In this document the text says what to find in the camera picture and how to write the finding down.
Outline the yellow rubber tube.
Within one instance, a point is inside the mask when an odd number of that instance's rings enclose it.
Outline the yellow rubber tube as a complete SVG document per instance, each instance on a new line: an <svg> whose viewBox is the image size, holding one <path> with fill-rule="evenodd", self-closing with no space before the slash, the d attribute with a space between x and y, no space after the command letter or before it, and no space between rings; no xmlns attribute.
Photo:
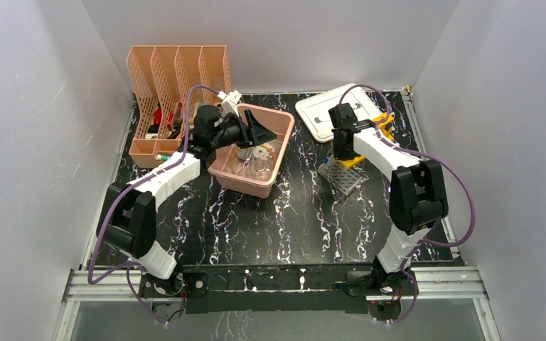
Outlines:
<svg viewBox="0 0 546 341"><path fill-rule="evenodd" d="M268 143L255 146L252 149L251 158L259 161L271 161L273 163L276 162L274 148Z"/></svg>

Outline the pink plastic bin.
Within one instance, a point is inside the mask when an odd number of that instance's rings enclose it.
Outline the pink plastic bin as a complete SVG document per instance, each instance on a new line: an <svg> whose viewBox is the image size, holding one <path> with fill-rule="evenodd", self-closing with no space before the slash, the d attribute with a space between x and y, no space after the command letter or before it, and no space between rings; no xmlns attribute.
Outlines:
<svg viewBox="0 0 546 341"><path fill-rule="evenodd" d="M295 118L288 112L252 104L239 104L237 108L241 112L250 111L259 123L277 137L246 149L231 145L217 150L216 159L208 172L223 188L267 198L281 168Z"/></svg>

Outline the clear glass flask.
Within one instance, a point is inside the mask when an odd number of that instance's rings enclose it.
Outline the clear glass flask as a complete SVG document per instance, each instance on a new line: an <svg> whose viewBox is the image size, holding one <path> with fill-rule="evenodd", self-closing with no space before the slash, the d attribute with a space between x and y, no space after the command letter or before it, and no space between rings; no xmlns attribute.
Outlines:
<svg viewBox="0 0 546 341"><path fill-rule="evenodd" d="M254 159L250 162L247 174L254 180L269 181L274 170L274 162L261 159Z"/></svg>

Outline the yellow test tube rack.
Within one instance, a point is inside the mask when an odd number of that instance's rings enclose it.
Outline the yellow test tube rack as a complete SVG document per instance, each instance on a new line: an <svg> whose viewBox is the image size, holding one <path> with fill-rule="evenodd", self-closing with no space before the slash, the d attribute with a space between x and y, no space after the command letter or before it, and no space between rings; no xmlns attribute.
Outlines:
<svg viewBox="0 0 546 341"><path fill-rule="evenodd" d="M345 167L352 168L363 161L369 161L383 173L392 171L394 152L397 147L394 137L394 119L395 115L388 112L372 119L373 127L362 130L354 137L354 150L358 157L340 162Z"/></svg>

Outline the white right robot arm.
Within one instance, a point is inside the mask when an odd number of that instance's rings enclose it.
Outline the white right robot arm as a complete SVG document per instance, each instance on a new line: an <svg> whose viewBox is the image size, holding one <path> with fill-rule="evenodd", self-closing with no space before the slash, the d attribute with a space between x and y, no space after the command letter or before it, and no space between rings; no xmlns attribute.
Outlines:
<svg viewBox="0 0 546 341"><path fill-rule="evenodd" d="M349 161L362 156L390 180L392 227L376 257L382 268L372 274L372 284L381 294L392 293L400 284L398 271L407 265L408 254L449 212L442 167L403 151L374 121L358 120L347 103L337 104L328 113L334 158Z"/></svg>

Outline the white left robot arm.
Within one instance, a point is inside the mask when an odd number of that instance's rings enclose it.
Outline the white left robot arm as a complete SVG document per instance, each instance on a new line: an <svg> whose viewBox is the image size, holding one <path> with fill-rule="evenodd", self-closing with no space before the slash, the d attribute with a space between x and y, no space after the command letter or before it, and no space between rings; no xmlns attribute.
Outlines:
<svg viewBox="0 0 546 341"><path fill-rule="evenodd" d="M249 109L237 109L238 92L218 92L222 104L203 105L196 114L185 105L185 126L180 151L143 177L126 184L112 183L106 192L96 229L95 252L105 243L129 257L127 266L156 277L166 295L181 292L184 277L177 261L156 240L158 208L180 187L196 179L215 160L217 150L231 145L250 148L277 135L258 122Z"/></svg>

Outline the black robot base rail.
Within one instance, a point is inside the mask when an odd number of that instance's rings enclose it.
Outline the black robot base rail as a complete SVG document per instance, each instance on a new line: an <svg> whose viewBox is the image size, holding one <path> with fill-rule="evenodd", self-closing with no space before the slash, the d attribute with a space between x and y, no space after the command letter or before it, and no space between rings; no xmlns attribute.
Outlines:
<svg viewBox="0 0 546 341"><path fill-rule="evenodd" d="M184 266L168 280L144 275L139 295L177 302L189 314L223 311L343 310L389 314L414 293L413 271L384 274L372 264Z"/></svg>

